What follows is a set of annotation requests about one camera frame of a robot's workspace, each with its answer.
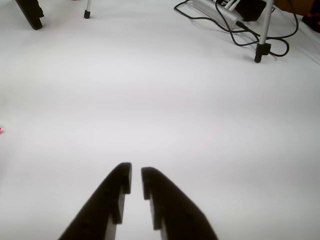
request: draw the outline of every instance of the black object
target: black object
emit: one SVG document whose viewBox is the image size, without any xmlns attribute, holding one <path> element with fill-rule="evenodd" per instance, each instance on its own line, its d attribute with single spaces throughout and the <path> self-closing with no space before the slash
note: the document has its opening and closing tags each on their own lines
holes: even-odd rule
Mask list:
<svg viewBox="0 0 320 240">
<path fill-rule="evenodd" d="M 165 175 L 141 169 L 144 199 L 150 200 L 153 228 L 162 240 L 218 240 L 205 215 Z M 115 240 L 122 223 L 125 194 L 131 191 L 131 163 L 121 163 L 105 178 L 59 240 Z"/>
<path fill-rule="evenodd" d="M 262 0 L 241 0 L 235 10 L 241 15 L 243 21 L 257 21 L 266 7 Z"/>
<path fill-rule="evenodd" d="M 114 240 L 131 191 L 131 163 L 121 163 L 92 194 L 59 240 Z"/>
<path fill-rule="evenodd" d="M 44 12 L 37 0 L 15 0 L 24 16 L 34 30 L 42 28 L 40 18 L 44 17 Z"/>
<path fill-rule="evenodd" d="M 206 216 L 165 175 L 152 167 L 141 169 L 143 195 L 150 200 L 154 230 L 162 240 L 217 240 Z"/>
<path fill-rule="evenodd" d="M 255 49 L 255 58 L 254 61 L 258 64 L 261 62 L 262 56 L 269 55 L 271 50 L 271 44 L 265 43 L 265 44 L 257 44 Z"/>
<path fill-rule="evenodd" d="M 89 19 L 90 18 L 90 12 L 87 10 L 84 10 L 84 18 Z"/>
</svg>

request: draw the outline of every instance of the white floor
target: white floor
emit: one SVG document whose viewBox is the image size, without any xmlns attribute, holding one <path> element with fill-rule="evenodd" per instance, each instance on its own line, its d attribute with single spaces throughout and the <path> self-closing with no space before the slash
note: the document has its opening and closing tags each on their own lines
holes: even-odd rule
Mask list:
<svg viewBox="0 0 320 240">
<path fill-rule="evenodd" d="M 220 240 L 320 238 L 320 45 L 302 26 L 286 57 L 256 64 L 179 1 L 93 0 L 88 20 L 85 0 L 39 0 L 39 31 L 0 1 L 1 240 L 57 240 L 121 162 L 133 177 L 117 240 L 160 239 L 148 166 Z M 270 35 L 293 30 L 273 14 Z"/>
</svg>

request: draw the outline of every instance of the black cable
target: black cable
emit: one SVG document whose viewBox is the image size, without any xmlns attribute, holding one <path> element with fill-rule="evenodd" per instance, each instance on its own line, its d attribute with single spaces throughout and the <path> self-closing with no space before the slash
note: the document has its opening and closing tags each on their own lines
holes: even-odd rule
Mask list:
<svg viewBox="0 0 320 240">
<path fill-rule="evenodd" d="M 219 8 L 218 8 L 218 1 L 215 2 L 215 8 L 216 8 L 217 12 L 220 14 L 221 18 L 223 19 L 223 21 L 224 21 L 227 29 L 224 28 L 223 26 L 221 26 L 220 23 L 218 23 L 217 21 L 215 21 L 215 20 L 212 19 L 212 18 L 209 18 L 209 17 L 192 17 L 192 16 L 189 16 L 189 15 L 185 14 L 184 12 L 182 12 L 181 10 L 178 9 L 179 6 L 181 6 L 181 5 L 183 5 L 183 4 L 186 4 L 186 3 L 189 2 L 189 1 L 191 1 L 191 0 L 186 0 L 186 1 L 184 1 L 184 2 L 179 3 L 178 5 L 176 5 L 176 6 L 174 7 L 174 10 L 176 10 L 177 12 L 179 12 L 180 14 L 182 14 L 183 16 L 185 16 L 185 17 L 187 17 L 187 18 L 189 18 L 189 19 L 191 19 L 191 20 L 209 20 L 209 21 L 215 23 L 215 24 L 216 24 L 219 28 L 221 28 L 222 30 L 230 33 L 230 36 L 231 36 L 232 41 L 233 41 L 234 44 L 237 45 L 237 46 L 244 47 L 244 46 L 248 46 L 248 45 L 252 45 L 252 44 L 257 44 L 257 43 L 259 43 L 260 34 L 256 33 L 256 32 L 253 31 L 253 30 L 251 30 L 250 28 L 248 28 L 246 25 L 244 25 L 244 24 L 243 24 L 242 22 L 240 22 L 240 21 L 238 21 L 238 22 L 236 23 L 236 25 L 237 25 L 238 27 L 242 28 L 243 30 L 237 30 L 237 31 L 232 31 L 232 30 L 231 30 L 231 28 L 230 28 L 227 20 L 225 19 L 225 17 L 223 16 L 223 14 L 221 13 L 221 11 L 220 11 Z M 283 43 L 286 45 L 286 51 L 285 51 L 283 54 L 277 54 L 277 53 L 274 53 L 274 52 L 270 51 L 270 54 L 273 55 L 273 56 L 275 56 L 275 57 L 284 57 L 285 55 L 288 54 L 288 52 L 289 52 L 289 50 L 290 50 L 290 45 L 289 45 L 289 43 L 288 43 L 286 40 L 284 40 L 284 38 L 289 38 L 289 37 L 293 36 L 294 34 L 297 33 L 297 31 L 298 31 L 298 29 L 299 29 L 299 20 L 298 20 L 298 18 L 297 18 L 296 13 L 295 13 L 294 6 L 293 6 L 291 0 L 288 0 L 288 1 L 289 1 L 289 4 L 290 4 L 290 7 L 291 7 L 291 9 L 292 9 L 292 13 L 293 13 L 293 15 L 294 15 L 294 19 L 295 19 L 295 22 L 296 22 L 296 28 L 295 28 L 295 31 L 294 31 L 293 33 L 289 34 L 289 35 L 285 35 L 285 36 L 268 36 L 268 37 L 266 38 L 267 40 L 278 40 L 278 41 L 281 41 L 281 42 L 283 42 Z M 234 35 L 233 35 L 233 34 L 235 34 L 235 33 L 251 33 L 251 34 L 255 37 L 256 41 L 240 44 L 240 43 L 238 43 L 238 42 L 235 40 L 235 38 L 234 38 Z"/>
<path fill-rule="evenodd" d="M 213 23 L 215 23 L 219 28 L 221 28 L 222 30 L 229 32 L 228 29 L 226 29 L 225 27 L 221 26 L 219 22 L 217 22 L 216 20 L 210 18 L 210 17 L 193 17 L 193 16 L 189 16 L 187 14 L 185 14 L 183 11 L 179 10 L 178 7 L 180 7 L 183 4 L 186 4 L 187 2 L 190 2 L 192 0 L 185 0 L 184 2 L 179 3 L 178 5 L 176 5 L 173 9 L 176 10 L 178 13 L 180 13 L 181 15 L 187 17 L 188 19 L 191 20 L 209 20 Z M 232 33 L 236 34 L 236 33 L 244 33 L 247 32 L 246 30 L 239 30 L 239 31 L 231 31 Z"/>
</svg>

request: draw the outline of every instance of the tripod leg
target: tripod leg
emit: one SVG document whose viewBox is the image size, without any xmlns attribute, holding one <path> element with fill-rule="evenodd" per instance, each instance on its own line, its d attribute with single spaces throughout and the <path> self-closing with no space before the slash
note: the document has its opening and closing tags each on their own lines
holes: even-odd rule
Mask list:
<svg viewBox="0 0 320 240">
<path fill-rule="evenodd" d="M 90 6 L 91 6 L 91 0 L 88 0 L 88 4 L 86 6 L 86 10 L 84 11 L 84 18 L 85 19 L 90 18 Z"/>
<path fill-rule="evenodd" d="M 272 8 L 274 6 L 274 1 L 275 0 L 268 0 L 268 2 L 266 3 L 260 41 L 259 41 L 259 44 L 256 46 L 256 50 L 255 50 L 254 61 L 256 63 L 260 63 L 262 56 L 268 55 L 271 49 L 271 44 L 266 43 L 266 40 L 267 40 L 267 34 L 269 30 Z"/>
</svg>

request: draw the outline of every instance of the black rubber foot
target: black rubber foot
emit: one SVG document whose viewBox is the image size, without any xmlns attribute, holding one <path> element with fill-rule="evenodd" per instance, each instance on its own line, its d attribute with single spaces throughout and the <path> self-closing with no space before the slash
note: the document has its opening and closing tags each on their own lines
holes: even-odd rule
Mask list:
<svg viewBox="0 0 320 240">
<path fill-rule="evenodd" d="M 256 54 L 256 55 L 255 55 L 255 58 L 254 58 L 254 61 L 258 64 L 258 63 L 260 63 L 260 62 L 261 62 L 261 59 L 262 59 L 262 56 L 261 56 L 261 55 Z"/>
<path fill-rule="evenodd" d="M 89 19 L 90 18 L 90 12 L 89 11 L 87 11 L 87 10 L 84 11 L 84 18 L 85 19 Z"/>
</svg>

